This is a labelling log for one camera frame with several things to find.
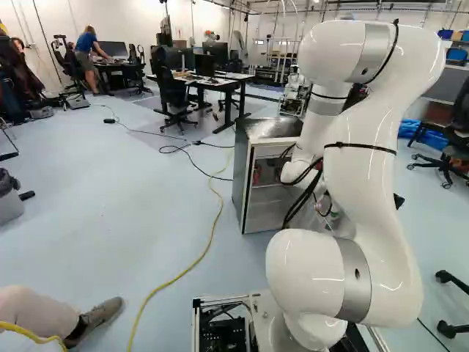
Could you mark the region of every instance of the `cable on floor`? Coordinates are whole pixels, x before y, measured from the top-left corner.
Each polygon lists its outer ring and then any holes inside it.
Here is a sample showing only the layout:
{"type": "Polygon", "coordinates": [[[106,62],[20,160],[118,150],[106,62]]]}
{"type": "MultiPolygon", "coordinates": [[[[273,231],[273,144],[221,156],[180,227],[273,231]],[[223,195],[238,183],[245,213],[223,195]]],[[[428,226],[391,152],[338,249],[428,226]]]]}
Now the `cable on floor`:
{"type": "Polygon", "coordinates": [[[175,145],[164,145],[162,146],[160,149],[158,149],[158,152],[160,152],[161,154],[172,154],[172,153],[175,153],[175,152],[178,152],[178,151],[181,151],[181,152],[184,152],[187,157],[189,158],[189,160],[191,161],[193,167],[195,167],[196,169],[198,169],[202,174],[204,174],[205,176],[207,177],[210,177],[210,179],[212,178],[215,178],[216,180],[222,180],[222,181],[233,181],[232,178],[222,178],[222,177],[216,177],[216,176],[212,176],[212,175],[209,175],[207,174],[204,170],[202,170],[200,167],[198,167],[196,165],[196,163],[193,162],[192,160],[192,157],[191,157],[191,154],[189,154],[188,152],[186,152],[183,148],[185,147],[188,147],[190,144],[186,144],[182,147],[176,147],[175,145]],[[166,148],[173,148],[172,150],[170,151],[163,151],[164,149],[166,148]]]}
{"type": "Polygon", "coordinates": [[[62,342],[62,339],[58,336],[52,336],[52,337],[49,337],[47,339],[42,339],[41,337],[38,337],[34,332],[29,331],[28,329],[22,328],[21,326],[11,324],[11,323],[7,323],[6,321],[0,321],[0,329],[4,329],[4,330],[7,330],[7,331],[13,331],[13,332],[21,334],[23,336],[26,336],[29,339],[33,340],[38,345],[44,345],[44,344],[50,343],[52,341],[57,341],[64,352],[68,351],[68,349],[65,347],[64,343],[62,342]]]}
{"type": "Polygon", "coordinates": [[[422,326],[424,327],[424,329],[425,329],[430,335],[432,335],[432,336],[435,338],[435,340],[437,340],[438,343],[439,343],[447,352],[450,352],[450,350],[445,346],[445,344],[442,343],[441,340],[440,340],[435,334],[433,334],[430,329],[428,329],[428,328],[426,327],[426,325],[422,322],[422,320],[420,320],[420,318],[417,318],[417,320],[418,320],[418,322],[420,323],[420,325],[422,325],[422,326]]]}
{"type": "Polygon", "coordinates": [[[135,322],[133,323],[132,333],[130,334],[130,339],[129,339],[129,344],[128,344],[128,347],[127,347],[127,352],[132,351],[133,338],[135,337],[135,334],[137,332],[137,327],[139,326],[141,315],[144,312],[144,309],[147,306],[148,302],[153,298],[153,296],[155,296],[156,293],[158,293],[159,291],[163,290],[164,288],[174,284],[177,280],[179,280],[184,275],[186,275],[188,272],[190,272],[192,269],[194,269],[197,266],[197,264],[199,264],[202,261],[202,259],[204,259],[205,255],[208,253],[208,250],[210,249],[210,247],[212,245],[212,242],[213,242],[213,236],[215,234],[215,227],[217,225],[218,219],[220,218],[220,215],[221,215],[221,212],[222,212],[223,206],[224,206],[223,197],[212,187],[212,179],[215,178],[216,175],[222,173],[223,171],[225,171],[228,168],[228,165],[231,162],[232,156],[233,156],[233,152],[230,152],[229,157],[226,159],[226,165],[223,167],[223,169],[220,169],[217,172],[215,172],[214,174],[210,175],[210,178],[208,180],[208,186],[209,186],[210,190],[218,197],[220,208],[218,209],[217,215],[216,215],[215,219],[213,220],[212,231],[210,232],[210,237],[208,239],[208,242],[207,242],[207,245],[205,246],[204,251],[184,271],[182,271],[175,278],[173,278],[173,279],[169,280],[168,282],[165,282],[164,284],[162,284],[162,285],[158,286],[157,288],[155,288],[144,299],[143,304],[140,306],[139,313],[137,314],[135,322]]]}
{"type": "MultiPolygon", "coordinates": [[[[117,123],[118,125],[121,125],[123,128],[126,128],[128,131],[136,132],[136,133],[152,134],[152,135],[154,135],[154,136],[160,136],[160,137],[178,139],[178,140],[184,141],[184,142],[190,142],[188,139],[181,138],[181,137],[173,137],[173,136],[168,136],[168,135],[162,134],[162,133],[149,132],[149,131],[143,131],[143,130],[134,130],[134,129],[132,129],[132,128],[126,126],[126,125],[123,124],[122,122],[120,122],[120,117],[118,117],[118,116],[116,115],[116,113],[114,112],[114,110],[113,110],[112,108],[110,108],[109,106],[107,106],[107,105],[102,105],[102,104],[93,104],[93,105],[94,105],[94,106],[102,106],[103,108],[107,108],[107,109],[111,110],[112,116],[113,116],[113,118],[116,120],[116,123],[117,123]]],[[[202,141],[194,141],[194,142],[190,142],[190,143],[191,143],[192,145],[207,145],[207,146],[215,147],[215,148],[234,148],[234,147],[235,147],[234,145],[229,145],[229,146],[215,145],[215,144],[205,143],[205,142],[202,142],[202,141]]]]}

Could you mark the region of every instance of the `person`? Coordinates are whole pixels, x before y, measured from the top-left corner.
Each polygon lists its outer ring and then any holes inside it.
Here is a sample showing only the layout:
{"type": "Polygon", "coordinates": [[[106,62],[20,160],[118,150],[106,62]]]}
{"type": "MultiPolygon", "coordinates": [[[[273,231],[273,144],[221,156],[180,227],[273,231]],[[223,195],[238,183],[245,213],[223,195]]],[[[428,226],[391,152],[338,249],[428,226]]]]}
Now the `person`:
{"type": "Polygon", "coordinates": [[[18,45],[19,39],[9,38],[1,29],[0,37],[4,37],[4,40],[0,42],[0,65],[12,80],[15,92],[24,100],[40,100],[40,92],[44,90],[44,84],[29,69],[23,47],[21,44],[18,45]]]}
{"type": "Polygon", "coordinates": [[[23,43],[23,41],[18,37],[11,37],[10,39],[13,42],[13,44],[15,44],[15,46],[18,49],[21,56],[24,58],[25,54],[24,54],[24,43],[23,43]]]}
{"type": "Polygon", "coordinates": [[[112,61],[112,58],[103,49],[101,49],[99,43],[97,42],[95,29],[92,26],[86,26],[84,32],[80,35],[76,42],[75,56],[78,62],[80,62],[80,66],[85,71],[85,79],[93,91],[93,95],[99,95],[100,93],[97,90],[97,75],[95,73],[95,66],[89,58],[92,48],[95,49],[96,52],[105,59],[112,61]]]}
{"type": "Polygon", "coordinates": [[[42,296],[27,287],[0,287],[0,321],[21,326],[38,337],[58,336],[67,348],[76,347],[98,326],[110,323],[122,311],[123,305],[121,297],[114,297],[79,314],[69,304],[42,296]]]}

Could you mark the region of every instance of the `pipe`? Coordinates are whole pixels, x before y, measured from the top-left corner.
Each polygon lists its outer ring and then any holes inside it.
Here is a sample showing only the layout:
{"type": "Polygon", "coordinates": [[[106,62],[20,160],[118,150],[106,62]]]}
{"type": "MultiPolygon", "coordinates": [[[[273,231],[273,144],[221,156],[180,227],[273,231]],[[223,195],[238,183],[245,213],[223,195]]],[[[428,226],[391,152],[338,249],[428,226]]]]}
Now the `pipe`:
{"type": "Polygon", "coordinates": [[[52,56],[52,53],[51,53],[51,49],[49,48],[49,44],[48,44],[48,42],[47,42],[47,37],[45,36],[44,27],[43,27],[43,22],[41,22],[41,19],[40,19],[40,17],[39,17],[39,12],[37,11],[36,1],[35,1],[35,0],[32,0],[32,4],[34,5],[34,11],[36,11],[36,16],[37,16],[37,20],[39,21],[39,25],[40,25],[40,27],[41,27],[41,32],[43,33],[43,37],[44,37],[44,41],[45,41],[45,46],[47,47],[47,50],[48,50],[48,52],[49,52],[49,55],[51,55],[51,60],[52,60],[53,68],[55,68],[55,70],[56,70],[57,77],[59,78],[60,84],[61,84],[62,86],[64,86],[64,84],[63,84],[63,82],[62,82],[62,79],[60,78],[59,70],[57,69],[56,62],[55,62],[55,60],[53,59],[53,56],[52,56]]]}
{"type": "MultiPolygon", "coordinates": [[[[406,8],[406,7],[393,7],[392,9],[390,8],[383,8],[384,10],[393,10],[393,11],[418,11],[418,12],[425,12],[428,11],[427,8],[424,9],[412,9],[412,8],[406,8]]],[[[376,11],[376,7],[366,7],[366,8],[359,8],[359,7],[349,7],[349,8],[343,8],[343,9],[328,9],[328,10],[298,10],[298,13],[305,13],[305,12],[331,12],[331,11],[351,11],[351,12],[373,12],[376,11]]],[[[458,15],[469,15],[469,11],[454,11],[454,10],[436,10],[436,9],[431,9],[430,12],[445,12],[445,13],[455,13],[458,15]]],[[[287,14],[296,14],[295,11],[286,11],[287,14]]],[[[251,13],[250,15],[275,15],[275,12],[264,12],[264,13],[251,13]]]]}
{"type": "Polygon", "coordinates": [[[72,8],[72,4],[70,3],[70,0],[67,0],[67,4],[68,4],[68,10],[70,11],[70,16],[72,17],[73,26],[75,27],[75,34],[78,37],[78,34],[79,34],[78,26],[76,25],[75,16],[73,15],[73,8],[72,8]]]}
{"type": "Polygon", "coordinates": [[[24,32],[23,25],[21,24],[20,16],[18,16],[18,11],[16,11],[15,3],[13,2],[13,0],[10,0],[10,1],[12,3],[12,6],[13,6],[13,11],[15,11],[16,20],[18,21],[18,24],[20,25],[21,33],[23,33],[23,38],[24,38],[24,41],[26,42],[26,46],[30,46],[30,43],[28,41],[28,37],[26,36],[26,33],[24,32]]]}
{"type": "Polygon", "coordinates": [[[242,11],[242,10],[239,10],[239,9],[235,9],[233,6],[226,6],[225,4],[220,4],[219,2],[216,2],[216,1],[213,1],[213,0],[204,0],[206,2],[211,2],[212,4],[215,4],[215,5],[218,5],[218,6],[222,6],[222,7],[228,7],[229,9],[231,10],[234,10],[234,11],[238,11],[238,12],[241,12],[241,13],[244,13],[246,15],[253,15],[252,13],[250,14],[249,12],[247,11],[242,11]]]}
{"type": "Polygon", "coordinates": [[[191,0],[191,20],[192,20],[192,38],[193,41],[196,41],[195,32],[193,30],[193,0],[191,0]]]}
{"type": "Polygon", "coordinates": [[[377,350],[379,352],[389,352],[390,351],[388,345],[386,345],[385,340],[383,339],[383,337],[381,336],[381,334],[379,333],[379,331],[376,328],[372,328],[370,326],[367,326],[366,330],[368,330],[368,332],[369,332],[370,336],[372,337],[373,342],[376,345],[377,350]]]}
{"type": "Polygon", "coordinates": [[[33,42],[33,43],[30,43],[30,45],[35,45],[34,44],[34,38],[33,38],[32,33],[31,33],[31,29],[29,28],[28,21],[26,20],[26,15],[24,14],[23,5],[21,5],[21,2],[19,2],[18,4],[20,6],[21,15],[23,16],[24,26],[26,27],[26,30],[29,34],[29,38],[33,42]]]}

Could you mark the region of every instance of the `black desk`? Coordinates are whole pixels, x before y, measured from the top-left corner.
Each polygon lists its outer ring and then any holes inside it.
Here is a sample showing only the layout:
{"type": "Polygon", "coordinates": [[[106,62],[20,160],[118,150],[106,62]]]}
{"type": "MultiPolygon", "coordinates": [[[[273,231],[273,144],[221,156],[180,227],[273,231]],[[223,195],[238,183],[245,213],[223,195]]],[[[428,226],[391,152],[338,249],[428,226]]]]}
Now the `black desk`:
{"type": "MultiPolygon", "coordinates": [[[[147,75],[147,78],[156,81],[156,76],[155,75],[147,75]]],[[[216,128],[213,130],[214,134],[220,133],[221,131],[226,130],[227,128],[231,127],[234,125],[234,121],[231,119],[231,112],[232,112],[232,94],[233,92],[241,87],[240,81],[236,81],[234,79],[227,79],[225,77],[219,77],[218,78],[218,83],[211,83],[208,81],[210,79],[209,77],[203,77],[203,78],[198,78],[198,79],[192,79],[192,78],[187,78],[187,77],[177,77],[175,76],[174,79],[177,79],[178,81],[183,81],[185,82],[188,86],[190,87],[195,87],[197,88],[197,103],[200,106],[204,106],[204,90],[212,90],[215,92],[223,92],[225,93],[225,100],[226,100],[226,108],[225,108],[225,122],[222,126],[219,128],[216,128]]],[[[161,102],[163,105],[163,111],[166,111],[165,106],[166,105],[163,101],[161,102]]],[[[240,103],[240,113],[238,118],[244,117],[244,99],[243,99],[243,104],[240,103]]]]}
{"type": "Polygon", "coordinates": [[[137,81],[137,86],[140,91],[152,93],[150,88],[146,88],[143,82],[143,69],[145,64],[136,64],[132,65],[128,62],[115,62],[115,63],[107,63],[107,62],[95,62],[94,63],[98,73],[100,74],[100,79],[103,82],[103,86],[108,92],[109,90],[113,90],[112,87],[108,87],[108,83],[104,79],[103,74],[105,73],[108,76],[108,82],[110,77],[112,76],[113,72],[122,72],[122,80],[124,81],[124,88],[133,88],[128,85],[128,81],[137,81]]]}
{"type": "Polygon", "coordinates": [[[241,85],[240,92],[240,117],[248,117],[251,115],[250,112],[244,113],[245,97],[246,97],[246,83],[253,79],[255,75],[249,75],[246,73],[235,73],[235,72],[223,72],[215,71],[216,78],[232,79],[233,81],[239,81],[241,85]]]}

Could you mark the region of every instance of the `black office chair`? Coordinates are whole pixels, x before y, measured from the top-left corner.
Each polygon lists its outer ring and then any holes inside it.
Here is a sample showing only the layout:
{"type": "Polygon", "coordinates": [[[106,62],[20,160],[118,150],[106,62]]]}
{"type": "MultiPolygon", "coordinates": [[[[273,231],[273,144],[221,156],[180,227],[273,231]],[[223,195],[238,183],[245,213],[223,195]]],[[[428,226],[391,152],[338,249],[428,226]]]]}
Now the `black office chair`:
{"type": "Polygon", "coordinates": [[[133,82],[134,86],[136,87],[136,90],[129,92],[129,95],[140,95],[143,92],[152,93],[152,95],[155,95],[155,93],[150,88],[144,85],[143,78],[145,77],[145,54],[143,47],[141,45],[138,45],[138,47],[141,49],[139,51],[140,57],[137,56],[135,45],[129,44],[129,64],[139,66],[137,70],[135,70],[133,67],[129,67],[125,72],[125,79],[127,79],[128,82],[133,82]]]}
{"type": "Polygon", "coordinates": [[[189,101],[188,86],[184,82],[174,79],[171,70],[164,64],[159,64],[155,69],[156,71],[156,83],[160,88],[161,104],[163,105],[163,112],[168,119],[165,119],[165,124],[160,127],[161,133],[170,126],[177,125],[181,131],[184,132],[182,124],[188,124],[197,126],[199,123],[188,120],[187,116],[192,113],[188,108],[194,106],[189,101]],[[168,111],[168,105],[171,108],[179,109],[177,113],[171,113],[168,111]]]}
{"type": "MultiPolygon", "coordinates": [[[[240,59],[230,59],[228,64],[226,65],[227,72],[233,73],[241,73],[243,69],[243,61],[240,59]]],[[[232,98],[232,104],[234,107],[239,110],[240,109],[240,101],[232,98]]],[[[222,112],[224,110],[224,106],[226,105],[226,101],[224,99],[220,99],[218,101],[218,111],[222,112]]]]}
{"type": "Polygon", "coordinates": [[[67,50],[65,57],[63,57],[62,53],[59,51],[60,44],[57,43],[60,42],[54,40],[51,43],[53,55],[59,65],[62,66],[62,72],[73,80],[73,83],[66,86],[65,89],[89,89],[85,80],[85,72],[81,69],[75,54],[71,50],[67,50]]]}
{"type": "Polygon", "coordinates": [[[428,163],[411,163],[407,165],[407,168],[414,170],[416,167],[437,167],[443,172],[446,179],[446,182],[441,183],[441,186],[445,189],[449,189],[453,185],[453,180],[449,172],[466,180],[466,185],[469,186],[469,177],[451,164],[453,158],[469,161],[469,78],[466,79],[465,83],[462,85],[457,99],[454,101],[451,114],[453,121],[447,126],[441,126],[431,122],[421,122],[416,133],[407,145],[410,147],[414,141],[418,141],[427,129],[443,133],[448,139],[448,145],[443,149],[440,160],[429,158],[420,153],[412,154],[413,160],[423,159],[428,161],[428,163]]]}
{"type": "MultiPolygon", "coordinates": [[[[467,295],[469,295],[469,286],[464,282],[447,272],[446,270],[440,270],[435,274],[438,281],[442,284],[447,282],[453,282],[457,287],[463,290],[467,295]]],[[[459,325],[453,326],[449,325],[446,321],[440,320],[437,325],[437,330],[445,337],[449,339],[454,339],[457,334],[469,332],[469,325],[459,325]]]]}

